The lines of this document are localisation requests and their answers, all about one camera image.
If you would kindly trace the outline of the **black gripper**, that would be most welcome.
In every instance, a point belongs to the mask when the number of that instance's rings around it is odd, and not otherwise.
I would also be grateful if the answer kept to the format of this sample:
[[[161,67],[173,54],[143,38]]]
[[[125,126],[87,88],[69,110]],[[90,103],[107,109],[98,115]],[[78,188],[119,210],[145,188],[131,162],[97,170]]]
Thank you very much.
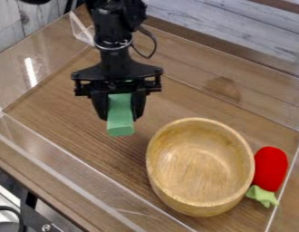
[[[74,95],[90,97],[101,120],[107,119],[109,94],[131,93],[133,119],[142,117],[146,94],[158,92],[162,68],[135,61],[129,50],[101,51],[99,63],[71,73]]]

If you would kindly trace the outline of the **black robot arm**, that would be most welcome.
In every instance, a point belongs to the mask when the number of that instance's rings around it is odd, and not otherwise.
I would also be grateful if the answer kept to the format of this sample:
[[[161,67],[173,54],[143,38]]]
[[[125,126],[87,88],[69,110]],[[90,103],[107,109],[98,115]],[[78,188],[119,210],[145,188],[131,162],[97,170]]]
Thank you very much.
[[[149,34],[142,27],[146,4],[142,0],[83,0],[94,26],[94,47],[99,63],[71,73],[73,92],[91,100],[97,116],[109,118],[110,96],[129,94],[127,110],[138,119],[146,96],[162,89],[162,68],[133,60],[133,32]]]

